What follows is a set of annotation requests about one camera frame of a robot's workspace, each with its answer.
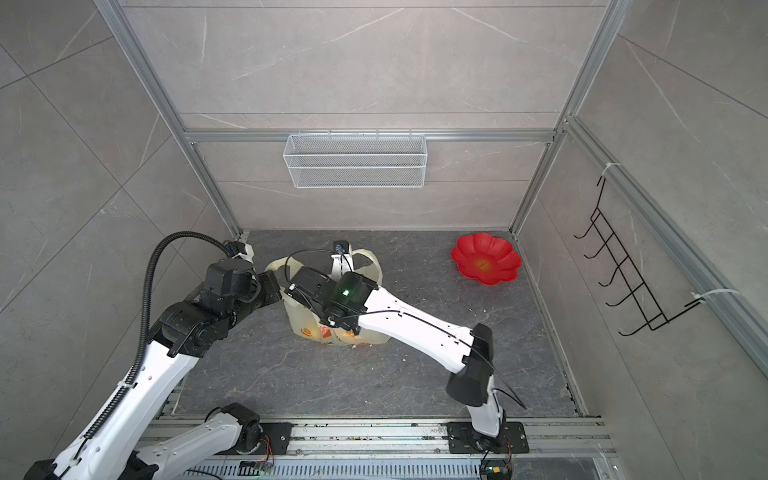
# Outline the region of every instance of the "wire mesh basket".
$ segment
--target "wire mesh basket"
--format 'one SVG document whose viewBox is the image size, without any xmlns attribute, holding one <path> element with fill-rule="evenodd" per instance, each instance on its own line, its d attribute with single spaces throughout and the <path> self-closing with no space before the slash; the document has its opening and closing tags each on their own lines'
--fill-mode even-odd
<svg viewBox="0 0 768 480">
<path fill-rule="evenodd" d="M 297 188 L 423 187 L 421 134 L 292 134 L 283 158 Z"/>
</svg>

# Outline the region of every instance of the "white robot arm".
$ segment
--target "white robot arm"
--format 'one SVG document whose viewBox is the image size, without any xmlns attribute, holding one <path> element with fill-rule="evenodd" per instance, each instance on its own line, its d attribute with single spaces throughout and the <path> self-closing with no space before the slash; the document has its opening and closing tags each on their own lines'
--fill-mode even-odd
<svg viewBox="0 0 768 480">
<path fill-rule="evenodd" d="M 218 452 L 251 453 L 260 445 L 259 416 L 234 403 L 184 434 L 134 450 L 171 390 L 237 324 L 236 301 L 260 308 L 280 300 L 273 273 L 255 274 L 253 249 L 237 245 L 239 258 L 209 267 L 197 300 L 163 311 L 148 332 L 144 361 L 131 384 L 120 382 L 88 427 L 56 459 L 36 462 L 25 480 L 170 480 Z M 448 394 L 467 405 L 472 417 L 477 449 L 490 449 L 505 420 L 495 395 L 491 330 L 444 322 L 351 271 L 349 254 L 333 259 L 338 282 L 304 267 L 286 293 L 318 313 L 321 323 L 385 333 L 443 365 L 451 373 Z M 119 395 L 122 400 L 115 402 Z"/>
</svg>

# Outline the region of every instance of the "black mounting plate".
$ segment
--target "black mounting plate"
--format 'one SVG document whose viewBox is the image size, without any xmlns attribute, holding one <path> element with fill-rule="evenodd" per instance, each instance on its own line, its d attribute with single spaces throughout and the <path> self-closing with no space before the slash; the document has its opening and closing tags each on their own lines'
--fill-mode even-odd
<svg viewBox="0 0 768 480">
<path fill-rule="evenodd" d="M 272 449 L 272 455 L 285 455 L 288 453 L 288 443 L 290 442 L 290 432 L 293 428 L 292 423 L 262 423 L 261 428 L 264 429 L 264 436 L 270 437 L 270 448 Z M 217 455 L 239 455 L 237 451 L 232 448 L 219 452 Z M 261 444 L 251 452 L 251 455 L 262 455 L 266 457 L 266 442 Z"/>
<path fill-rule="evenodd" d="M 523 424 L 520 422 L 504 422 L 502 432 L 494 441 L 491 451 L 494 453 L 528 453 L 528 437 Z M 485 450 L 475 447 L 473 438 L 478 433 L 472 428 L 471 422 L 450 422 L 448 427 L 448 446 L 451 453 L 485 453 Z"/>
</svg>

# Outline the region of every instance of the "gray marble floor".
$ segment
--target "gray marble floor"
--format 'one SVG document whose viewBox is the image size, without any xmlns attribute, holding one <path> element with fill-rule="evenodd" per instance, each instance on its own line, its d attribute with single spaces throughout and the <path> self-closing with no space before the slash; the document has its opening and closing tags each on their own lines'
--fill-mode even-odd
<svg viewBox="0 0 768 480">
<path fill-rule="evenodd" d="M 295 250 L 330 248 L 333 240 L 372 250 L 383 285 L 399 298 L 451 323 L 493 329 L 494 363 L 528 406 L 523 411 L 502 396 L 509 416 L 575 415 L 525 272 L 497 286 L 464 278 L 450 258 L 462 234 L 258 230 L 249 243 L 257 269 Z M 300 259 L 329 271 L 324 253 Z M 445 394 L 448 377 L 433 359 L 394 339 L 351 348 L 299 338 L 278 303 L 257 310 L 214 344 L 187 377 L 176 413 L 241 402 L 267 415 L 466 416 L 465 407 Z"/>
</svg>

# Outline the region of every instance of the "wall hook rack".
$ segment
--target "wall hook rack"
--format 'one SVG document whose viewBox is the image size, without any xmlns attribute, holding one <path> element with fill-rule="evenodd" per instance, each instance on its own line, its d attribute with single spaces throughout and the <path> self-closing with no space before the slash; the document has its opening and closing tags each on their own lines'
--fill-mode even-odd
<svg viewBox="0 0 768 480">
<path fill-rule="evenodd" d="M 615 265 L 614 272 L 611 274 L 611 279 L 608 280 L 607 283 L 602 283 L 602 282 L 598 282 L 598 283 L 602 287 L 608 287 L 608 286 L 610 286 L 614 282 L 614 280 L 616 279 L 616 274 L 618 273 L 621 276 L 621 279 L 624 281 L 624 285 L 629 290 L 629 293 L 626 296 L 624 296 L 624 298 L 619 300 L 618 302 L 616 302 L 616 303 L 608 303 L 608 302 L 606 302 L 605 304 L 608 305 L 608 306 L 619 306 L 624 301 L 626 301 L 629 298 L 631 298 L 631 299 L 634 300 L 635 304 L 637 305 L 637 308 L 640 309 L 640 313 L 643 315 L 644 322 L 643 322 L 642 325 L 640 325 L 638 328 L 636 328 L 635 330 L 633 330 L 630 333 L 624 333 L 624 332 L 620 331 L 619 335 L 622 335 L 622 336 L 634 335 L 635 333 L 641 331 L 645 327 L 648 327 L 651 330 L 660 329 L 662 326 L 667 325 L 669 322 L 671 322 L 672 320 L 676 319 L 677 317 L 683 315 L 685 312 L 693 309 L 696 305 L 699 305 L 700 303 L 703 303 L 704 302 L 703 298 L 696 298 L 693 301 L 683 305 L 683 310 L 680 311 L 677 315 L 668 316 L 664 312 L 664 310 L 661 308 L 661 305 L 659 305 L 659 302 L 656 300 L 656 296 L 654 295 L 653 290 L 650 288 L 650 285 L 648 285 L 648 283 L 643 278 L 642 273 L 637 268 L 637 265 L 635 265 L 635 262 L 634 262 L 634 260 L 632 260 L 632 257 L 630 257 L 629 252 L 627 252 L 627 249 L 624 248 L 624 243 L 621 241 L 619 236 L 616 234 L 616 231 L 611 226 L 611 222 L 608 221 L 608 219 L 605 217 L 605 215 L 603 215 L 602 210 L 600 210 L 600 200 L 603 197 L 603 190 L 605 189 L 605 177 L 601 176 L 600 180 L 598 180 L 598 184 L 596 186 L 600 187 L 600 194 L 598 195 L 598 201 L 595 204 L 594 210 L 592 211 L 592 215 L 590 215 L 590 217 L 589 217 L 589 219 L 591 221 L 590 224 L 589 224 L 589 228 L 587 228 L 587 231 L 585 231 L 583 235 L 580 235 L 580 236 L 579 235 L 574 235 L 574 237 L 578 238 L 578 239 L 584 238 L 584 237 L 587 236 L 587 234 L 590 232 L 590 230 L 594 229 L 594 231 L 596 231 L 598 233 L 598 235 L 600 236 L 600 239 L 602 240 L 603 243 L 600 245 L 600 248 L 598 249 L 597 252 L 595 252 L 594 255 L 591 255 L 591 256 L 584 255 L 584 258 L 588 258 L 588 259 L 595 258 L 597 255 L 600 254 L 601 251 L 603 251 L 603 249 L 605 249 L 611 255 L 611 259 L 613 260 L 614 265 Z M 603 234 L 603 232 L 600 231 L 600 229 L 598 228 L 598 226 L 596 224 L 596 222 L 598 221 L 599 218 L 603 219 L 603 221 L 605 222 L 605 224 L 608 227 L 608 230 L 610 231 L 610 233 L 607 236 L 605 236 Z M 616 241 L 617 241 L 617 243 L 619 244 L 619 247 L 620 247 L 619 251 L 616 251 L 616 252 L 614 252 L 611 249 L 611 246 L 608 245 L 608 242 L 611 241 L 611 239 L 614 239 L 614 238 L 616 239 Z M 632 287 L 630 285 L 630 282 L 627 279 L 627 275 L 625 275 L 624 271 L 621 269 L 621 266 L 624 265 L 626 262 L 629 262 L 628 266 L 631 267 L 632 269 L 634 269 L 635 273 L 637 274 L 637 278 L 640 279 L 639 284 L 637 284 L 634 287 Z M 638 300 L 637 297 L 636 297 L 637 292 L 640 291 L 641 289 L 644 289 L 645 291 L 648 292 L 648 294 L 650 295 L 651 299 L 654 301 L 654 305 L 656 305 L 656 308 L 658 308 L 658 311 L 659 311 L 659 313 L 657 313 L 655 316 L 651 317 L 650 319 L 648 318 L 648 315 L 646 314 L 646 311 L 643 309 L 643 305 L 641 304 L 640 300 Z M 653 321 L 655 321 L 657 319 L 659 320 L 658 324 L 656 326 L 652 325 L 651 322 L 653 322 Z"/>
</svg>

